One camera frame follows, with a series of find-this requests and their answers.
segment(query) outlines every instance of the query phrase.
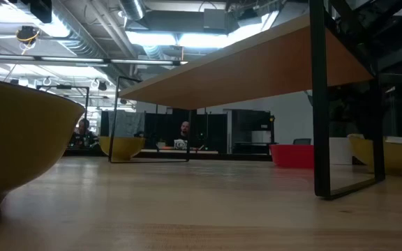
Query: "exposed ceiling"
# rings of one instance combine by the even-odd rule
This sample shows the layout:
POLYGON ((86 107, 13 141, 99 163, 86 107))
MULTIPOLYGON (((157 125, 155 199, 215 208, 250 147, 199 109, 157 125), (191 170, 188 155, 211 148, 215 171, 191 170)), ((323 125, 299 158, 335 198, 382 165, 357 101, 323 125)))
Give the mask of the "exposed ceiling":
MULTIPOLYGON (((0 54, 191 61, 308 12, 307 0, 130 0, 130 3, 137 2, 143 6, 144 17, 127 21, 126 12, 131 9, 125 10, 125 4, 122 5, 121 1, 128 3, 128 0, 52 0, 52 23, 43 24, 26 6, 8 5, 8 0, 0 0, 0 54), (26 45, 15 37, 22 26, 34 26, 40 31, 35 47, 25 52, 26 45)), ((377 14, 380 12, 372 10, 384 10, 385 6, 390 5, 395 7, 396 2, 400 1, 347 2, 351 9, 359 13, 360 18, 367 17, 367 13, 379 18, 383 17, 377 14)), ((395 72, 402 69, 402 43, 393 45, 390 41, 394 41, 392 37, 395 33, 402 33, 402 16, 391 21, 392 25, 389 27, 394 29, 381 29, 375 35, 380 42, 372 44, 371 49, 379 51, 380 65, 395 72)), ((14 62, 0 63, 0 79, 9 74, 13 64, 14 62)), ((125 65, 74 68, 58 66, 60 64, 56 68, 16 66, 10 73, 10 78, 26 78, 30 84, 42 82, 48 77, 60 84, 92 84, 91 95, 94 96, 100 92, 94 88, 95 83, 107 81, 111 84, 108 84, 105 91, 108 99, 104 101, 109 105, 114 102, 111 96, 117 76, 130 75, 147 79, 172 68, 125 65)), ((121 87, 131 84, 134 83, 123 83, 121 87)))
MULTIPOLYGON (((233 43, 227 41, 227 34, 239 28, 237 16, 240 15, 241 8, 256 9, 258 18, 262 20, 260 21, 261 26, 268 22, 266 26, 269 28, 277 13, 272 16, 269 15, 280 7, 281 2, 281 0, 144 0, 144 18, 126 22, 119 0, 53 0, 52 23, 44 25, 29 12, 26 6, 9 5, 8 1, 0 0, 0 54, 23 53, 26 45, 17 40, 15 33, 22 26, 33 26, 40 28, 40 34, 34 44, 35 46, 24 52, 26 55, 105 58, 131 58, 133 56, 139 59, 184 59, 190 61, 216 51, 228 43, 233 43), (89 5, 100 8, 95 8, 96 11, 94 11, 89 5), (109 13, 110 18, 104 15, 101 10, 102 7, 109 13), (116 33, 119 30, 124 34, 127 41, 122 40, 122 37, 116 33), (200 34, 207 34, 208 36, 199 39, 196 36, 200 34), (70 45, 74 40, 89 41, 88 44, 79 45, 82 48, 81 51, 86 54, 79 54, 79 51, 74 48, 75 46, 70 45), (192 43, 188 44, 192 46, 185 46, 184 48, 175 46, 180 43, 192 43), (158 50, 158 52, 153 55, 150 52, 151 50, 158 50)), ((251 36, 261 30, 258 27, 255 31, 245 31, 244 34, 240 34, 240 38, 251 36)), ((13 66, 13 62, 0 63, 0 79, 5 79, 13 66)), ((29 80, 30 84, 40 84, 47 79, 47 83, 52 80, 52 83, 57 84, 90 86, 92 83, 93 86, 96 86, 94 83, 100 79, 115 84, 117 75, 133 74, 134 77, 147 79, 171 68, 115 66, 115 68, 107 70, 107 68, 100 67, 71 68, 69 66, 18 65, 11 71, 10 77, 6 81, 22 78, 29 80)), ((114 102, 111 98, 114 93, 113 84, 108 84, 105 91, 107 97, 111 99, 111 104, 114 102)), ((98 92, 97 88, 91 89, 91 95, 96 95, 98 92)), ((65 95, 69 94, 69 90, 56 90, 55 93, 65 95)), ((70 91, 70 94, 79 93, 76 90, 70 91)))

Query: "red container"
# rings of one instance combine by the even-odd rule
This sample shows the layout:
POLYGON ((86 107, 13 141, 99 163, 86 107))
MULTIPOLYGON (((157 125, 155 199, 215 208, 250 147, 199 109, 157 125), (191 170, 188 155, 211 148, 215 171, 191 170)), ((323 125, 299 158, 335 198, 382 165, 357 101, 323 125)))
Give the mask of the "red container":
POLYGON ((274 144, 269 147, 277 167, 314 169, 314 146, 274 144))

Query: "black metal frame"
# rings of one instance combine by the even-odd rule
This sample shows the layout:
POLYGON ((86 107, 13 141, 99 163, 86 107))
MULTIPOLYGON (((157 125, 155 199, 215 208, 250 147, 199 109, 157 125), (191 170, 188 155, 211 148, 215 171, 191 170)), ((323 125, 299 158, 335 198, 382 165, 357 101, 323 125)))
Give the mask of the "black metal frame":
MULTIPOLYGON (((185 160, 166 160, 166 161, 113 161, 112 160, 112 147, 114 145, 114 134, 116 132, 116 119, 117 119, 117 100, 119 99, 119 86, 120 86, 120 80, 121 79, 125 79, 125 80, 130 80, 130 81, 134 81, 134 82, 141 82, 142 80, 138 80, 138 79, 133 79, 131 77, 124 77, 124 76, 119 76, 117 78, 117 86, 116 86, 116 94, 115 94, 115 98, 114 98, 114 119, 112 122, 112 130, 111 130, 111 135, 110 135, 110 152, 108 154, 108 161, 110 161, 110 163, 113 164, 121 164, 121 163, 175 163, 175 162, 188 162, 190 160, 190 142, 191 142, 191 136, 190 133, 188 134, 187 137, 187 150, 186 150, 186 159, 185 160)), ((193 111, 190 111, 188 114, 188 122, 189 124, 192 123, 192 113, 193 111)))
POLYGON ((311 25, 311 70, 313 81, 315 194, 325 199, 335 199, 385 180, 382 138, 382 93, 377 74, 378 69, 375 67, 375 63, 367 65, 366 62, 362 62, 366 68, 367 66, 369 67, 367 70, 375 76, 375 80, 370 82, 373 113, 375 114, 375 123, 372 125, 374 133, 373 160, 375 165, 375 178, 332 190, 329 162, 329 101, 327 92, 327 41, 325 38, 325 27, 327 26, 333 33, 335 32, 335 27, 329 26, 331 17, 325 12, 323 0, 310 0, 309 6, 311 25))
POLYGON ((71 89, 85 89, 87 91, 86 100, 84 102, 84 119, 87 119, 88 115, 88 101, 89 101, 89 87, 88 86, 69 86, 69 85, 43 85, 39 84, 36 86, 37 90, 40 90, 42 87, 46 88, 46 91, 49 91, 51 88, 57 88, 61 90, 71 90, 71 89))

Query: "wooden tabletop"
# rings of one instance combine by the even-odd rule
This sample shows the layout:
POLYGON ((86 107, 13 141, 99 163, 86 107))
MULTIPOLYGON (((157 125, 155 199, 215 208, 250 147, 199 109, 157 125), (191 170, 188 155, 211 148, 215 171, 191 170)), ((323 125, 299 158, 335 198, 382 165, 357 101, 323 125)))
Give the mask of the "wooden tabletop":
MULTIPOLYGON (((329 31, 328 85, 373 76, 329 31)), ((181 109, 312 89, 309 15, 303 15, 198 60, 124 89, 121 98, 181 109)))
MULTIPOLYGON (((373 177, 332 166, 335 188, 373 177)), ((335 201, 272 162, 62 158, 1 205, 0 251, 402 250, 402 176, 335 201)))

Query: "ceiling light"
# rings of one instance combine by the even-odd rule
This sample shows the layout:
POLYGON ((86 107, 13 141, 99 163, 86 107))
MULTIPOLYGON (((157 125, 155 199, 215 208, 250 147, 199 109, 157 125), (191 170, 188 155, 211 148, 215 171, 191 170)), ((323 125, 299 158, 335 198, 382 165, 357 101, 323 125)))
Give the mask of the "ceiling light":
POLYGON ((223 48, 227 45, 226 35, 206 33, 185 33, 179 40, 179 45, 198 48, 223 48))
POLYGON ((7 60, 35 60, 33 56, 20 56, 20 55, 0 55, 0 59, 7 60))
POLYGON ((176 45, 176 39, 174 39, 174 36, 171 33, 142 33, 127 31, 126 35, 131 43, 136 45, 176 45))
POLYGON ((98 81, 98 89, 101 91, 106 91, 106 82, 105 81, 98 81))
MULTIPOLYGON (((67 98, 86 98, 84 95, 65 95, 67 98)), ((89 98, 108 98, 107 96, 89 96, 89 98)))
POLYGON ((86 59, 79 57, 57 57, 57 56, 42 56, 42 60, 56 62, 85 62, 85 63, 103 63, 103 59, 86 59))
POLYGON ((134 63, 143 65, 173 66, 173 61, 166 60, 111 59, 111 63, 134 63))
POLYGON ((52 83, 52 81, 50 80, 49 77, 46 77, 46 78, 43 80, 43 85, 45 85, 45 86, 48 86, 48 85, 50 85, 51 83, 52 83))

